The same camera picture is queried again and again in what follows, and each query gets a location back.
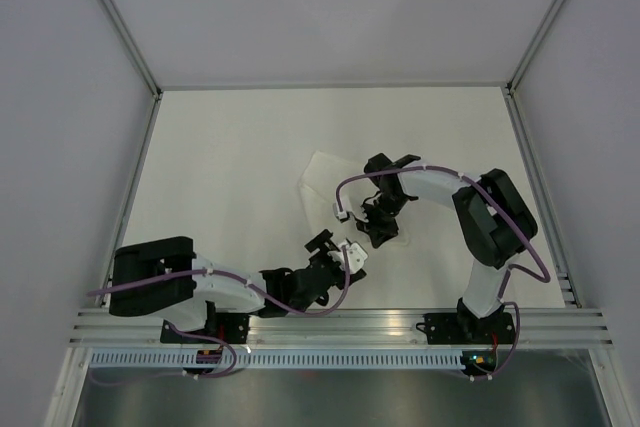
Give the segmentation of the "white cloth napkin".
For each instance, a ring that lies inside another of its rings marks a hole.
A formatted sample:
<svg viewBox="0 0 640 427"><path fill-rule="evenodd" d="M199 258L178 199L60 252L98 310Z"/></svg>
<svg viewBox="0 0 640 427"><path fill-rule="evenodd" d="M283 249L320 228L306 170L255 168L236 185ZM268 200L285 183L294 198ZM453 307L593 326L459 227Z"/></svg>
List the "white cloth napkin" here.
<svg viewBox="0 0 640 427"><path fill-rule="evenodd" d="M335 189L344 179L363 173L363 167L356 163L325 152L316 151L304 170L298 183L299 194L312 236L327 229L334 234L334 239L349 238L363 246L371 247L369 237L357 230L355 220L341 223L334 215ZM348 197L348 202L358 219L364 220L360 208L364 199L373 196L377 188L369 179L350 183L341 190L341 196ZM399 235L383 246L408 246L409 230L400 220Z"/></svg>

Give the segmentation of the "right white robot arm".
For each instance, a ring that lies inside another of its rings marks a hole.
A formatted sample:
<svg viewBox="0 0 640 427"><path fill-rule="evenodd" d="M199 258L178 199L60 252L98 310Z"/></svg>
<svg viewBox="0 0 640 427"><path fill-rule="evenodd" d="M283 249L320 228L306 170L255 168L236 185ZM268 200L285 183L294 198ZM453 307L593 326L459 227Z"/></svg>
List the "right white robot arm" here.
<svg viewBox="0 0 640 427"><path fill-rule="evenodd" d="M482 340L503 311L499 296L508 262L523 253L525 243L538 233L533 214L508 174L492 169L473 179L428 165L415 155L391 161L383 153L370 158L364 172L377 194L362 202L364 218L356 227L375 248L399 235L396 217L409 202L426 200L456 213L474 259L468 286L456 307L456 328L469 342Z"/></svg>

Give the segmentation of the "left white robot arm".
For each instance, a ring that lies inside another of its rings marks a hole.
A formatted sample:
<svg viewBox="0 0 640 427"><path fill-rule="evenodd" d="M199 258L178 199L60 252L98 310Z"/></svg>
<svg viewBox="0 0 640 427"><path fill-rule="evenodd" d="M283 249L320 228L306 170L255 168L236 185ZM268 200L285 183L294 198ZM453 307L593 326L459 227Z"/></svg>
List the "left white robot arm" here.
<svg viewBox="0 0 640 427"><path fill-rule="evenodd" d="M368 253L348 239L336 244L322 231L305 245L304 268L278 268L257 273L216 264L194 250L185 236L125 246L114 255L109 313L114 317L157 317L206 343L218 331L213 314L248 314L262 318L309 315L314 305L322 314L335 303L330 290L344 291L366 276Z"/></svg>

